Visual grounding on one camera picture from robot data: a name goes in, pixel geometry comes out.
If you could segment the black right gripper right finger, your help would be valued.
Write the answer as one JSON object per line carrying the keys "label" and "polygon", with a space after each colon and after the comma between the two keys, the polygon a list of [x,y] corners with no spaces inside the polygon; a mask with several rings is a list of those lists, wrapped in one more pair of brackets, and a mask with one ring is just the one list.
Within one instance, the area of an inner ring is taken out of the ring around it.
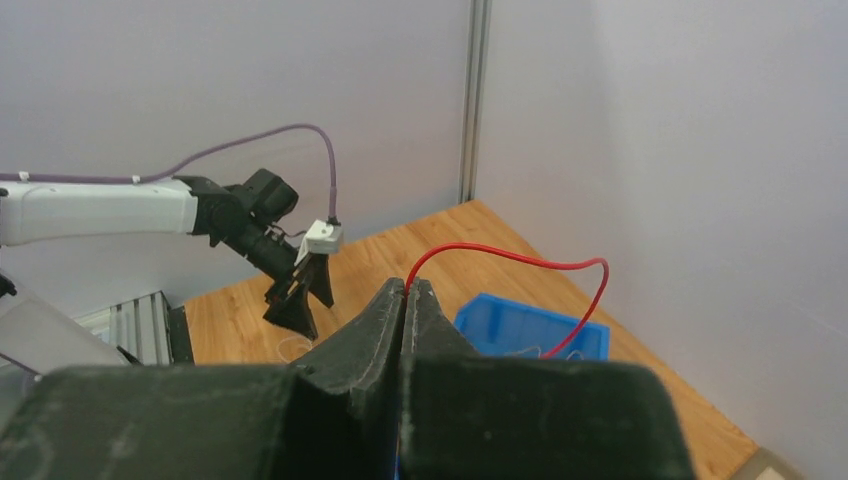
{"label": "black right gripper right finger", "polygon": [[399,360],[403,479],[692,479],[673,401],[649,368],[485,356],[432,284],[408,290]]}

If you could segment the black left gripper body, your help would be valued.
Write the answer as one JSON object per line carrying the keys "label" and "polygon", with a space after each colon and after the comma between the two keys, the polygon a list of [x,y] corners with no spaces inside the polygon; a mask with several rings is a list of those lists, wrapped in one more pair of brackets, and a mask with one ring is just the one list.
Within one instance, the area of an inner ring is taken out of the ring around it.
{"label": "black left gripper body", "polygon": [[278,229],[248,226],[241,234],[241,255],[274,281],[292,282],[297,275],[298,251]]}

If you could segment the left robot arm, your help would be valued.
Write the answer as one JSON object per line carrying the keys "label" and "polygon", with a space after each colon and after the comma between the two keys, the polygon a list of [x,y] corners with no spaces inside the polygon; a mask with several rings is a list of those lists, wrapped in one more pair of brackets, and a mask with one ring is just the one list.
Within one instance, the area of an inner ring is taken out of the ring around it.
{"label": "left robot arm", "polygon": [[[298,199],[291,186],[265,169],[228,186],[200,176],[126,185],[3,182],[1,243],[130,233],[205,236],[271,279],[267,322],[312,340],[318,331],[308,301],[334,303],[328,263],[340,249],[343,229],[329,215],[292,245],[279,222]],[[3,275],[1,357],[43,375],[76,365],[191,362],[193,354],[184,314],[161,293],[114,307],[108,334],[101,337]]]}

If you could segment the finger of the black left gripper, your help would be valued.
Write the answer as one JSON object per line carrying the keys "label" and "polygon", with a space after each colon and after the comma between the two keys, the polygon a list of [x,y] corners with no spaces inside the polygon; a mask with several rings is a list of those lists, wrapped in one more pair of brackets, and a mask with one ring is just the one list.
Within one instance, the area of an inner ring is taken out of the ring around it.
{"label": "finger of the black left gripper", "polygon": [[309,292],[325,307],[333,307],[335,301],[329,272],[329,256],[313,254],[308,262],[307,273]]}
{"label": "finger of the black left gripper", "polygon": [[316,340],[318,330],[308,304],[309,286],[305,276],[274,280],[265,293],[267,310],[263,319],[308,340]]}

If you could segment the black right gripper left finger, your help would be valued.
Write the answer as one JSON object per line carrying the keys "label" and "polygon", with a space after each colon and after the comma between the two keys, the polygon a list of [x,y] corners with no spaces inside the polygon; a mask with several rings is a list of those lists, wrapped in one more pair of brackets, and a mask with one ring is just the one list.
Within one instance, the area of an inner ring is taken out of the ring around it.
{"label": "black right gripper left finger", "polygon": [[5,479],[391,479],[404,284],[289,364],[73,367],[1,434]]}

